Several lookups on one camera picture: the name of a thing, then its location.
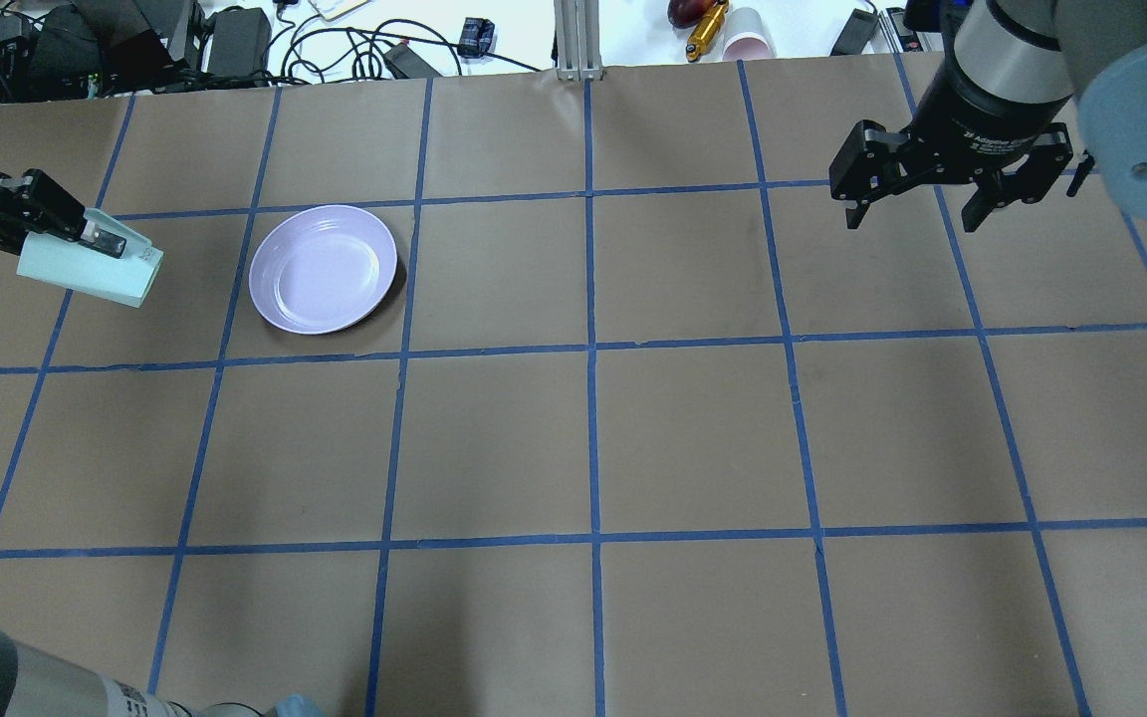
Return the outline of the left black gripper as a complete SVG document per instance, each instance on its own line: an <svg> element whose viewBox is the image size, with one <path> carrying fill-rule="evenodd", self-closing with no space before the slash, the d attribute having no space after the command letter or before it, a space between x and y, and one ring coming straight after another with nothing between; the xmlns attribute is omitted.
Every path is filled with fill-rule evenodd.
<svg viewBox="0 0 1147 717"><path fill-rule="evenodd" d="M0 173L0 251L19 257L29 233L45 233L120 259L128 240L97 221L86 206L41 169L13 178Z"/></svg>

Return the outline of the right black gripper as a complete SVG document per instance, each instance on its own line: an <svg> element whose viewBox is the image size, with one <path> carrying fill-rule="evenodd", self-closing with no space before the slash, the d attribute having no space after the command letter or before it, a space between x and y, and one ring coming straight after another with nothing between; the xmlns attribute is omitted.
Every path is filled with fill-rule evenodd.
<svg viewBox="0 0 1147 717"><path fill-rule="evenodd" d="M978 231L996 210L1046 190L1068 166L1074 146L1058 110L930 95L900 130L860 119L830 161L829 194L845 208L846 229L857 229L882 198L928 184L976 181L961 223L965 233Z"/></svg>

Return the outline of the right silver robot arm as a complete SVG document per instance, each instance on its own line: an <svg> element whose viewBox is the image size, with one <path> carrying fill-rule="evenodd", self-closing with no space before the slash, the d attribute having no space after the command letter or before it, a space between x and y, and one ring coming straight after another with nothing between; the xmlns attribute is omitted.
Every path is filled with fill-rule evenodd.
<svg viewBox="0 0 1147 717"><path fill-rule="evenodd" d="M1147 1L975 1L944 29L944 59L897 132L857 122L829 167L856 229L871 205L965 185L972 232L994 210L1068 194L1097 169L1111 203L1147 221Z"/></svg>

